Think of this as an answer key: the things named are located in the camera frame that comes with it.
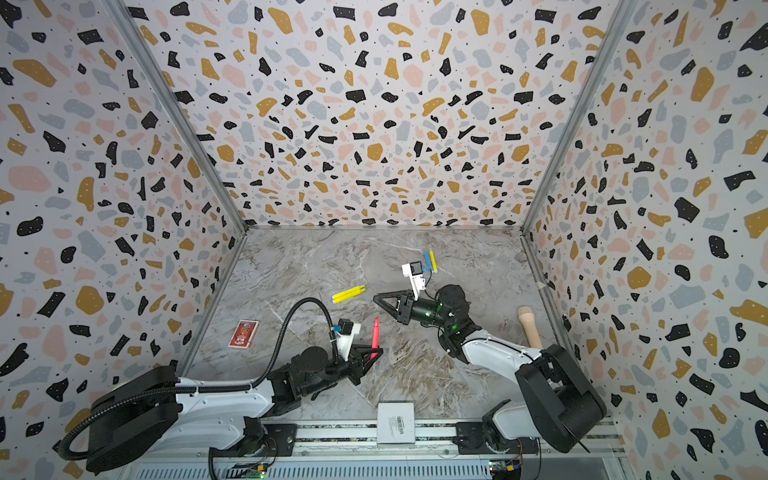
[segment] terrazzo wallpaper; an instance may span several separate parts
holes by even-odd
[[[250,225],[513,225],[615,0],[130,0]]]
[[[768,478],[767,22],[638,2],[531,232],[638,478]]]
[[[100,3],[0,15],[0,478],[93,478],[53,445],[181,358],[237,238]]]

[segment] yellow marker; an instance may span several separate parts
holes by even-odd
[[[359,290],[362,290],[364,288],[366,288],[365,285],[354,286],[353,288],[350,288],[349,290],[344,290],[343,292],[338,292],[336,295],[333,296],[333,298],[335,299],[338,296],[345,296],[345,295],[348,295],[349,293],[359,292]]]
[[[367,288],[362,288],[361,290],[354,290],[353,289],[353,291],[351,293],[347,293],[345,295],[334,296],[333,297],[333,302],[334,303],[341,303],[344,300],[349,300],[350,298],[358,296],[360,293],[363,293],[366,290],[368,290],[368,289]]]

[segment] wooden handle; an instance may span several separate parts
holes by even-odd
[[[536,321],[531,307],[521,306],[518,310],[518,319],[523,325],[525,336],[528,337],[528,345],[536,349],[543,349],[544,346],[541,344],[541,337],[538,335]]]

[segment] marble floor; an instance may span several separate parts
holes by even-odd
[[[251,230],[188,376],[206,380],[258,377],[272,355],[282,318],[298,299],[314,296],[333,322],[362,323],[358,343],[368,343],[380,321],[383,357],[359,386],[344,380],[314,402],[304,399],[287,419],[374,419],[384,400],[414,403],[417,418],[479,418],[504,399],[522,402],[519,388],[486,369],[448,357],[436,330],[408,326],[386,315],[374,293],[410,287],[401,265],[434,250],[439,271],[428,291],[456,283],[472,302],[470,317],[496,336],[527,345],[517,318],[528,305],[545,346],[554,334],[541,303],[518,233],[513,230]],[[366,284],[368,291],[335,305],[332,295]],[[227,346],[240,319],[260,321],[249,349]],[[276,367],[307,346],[330,350],[327,325],[313,304],[299,308]]]

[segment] red crayon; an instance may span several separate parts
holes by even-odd
[[[371,346],[375,349],[379,348],[379,317],[376,317],[376,321],[373,323],[373,341]],[[378,353],[372,353],[371,359],[375,359]]]

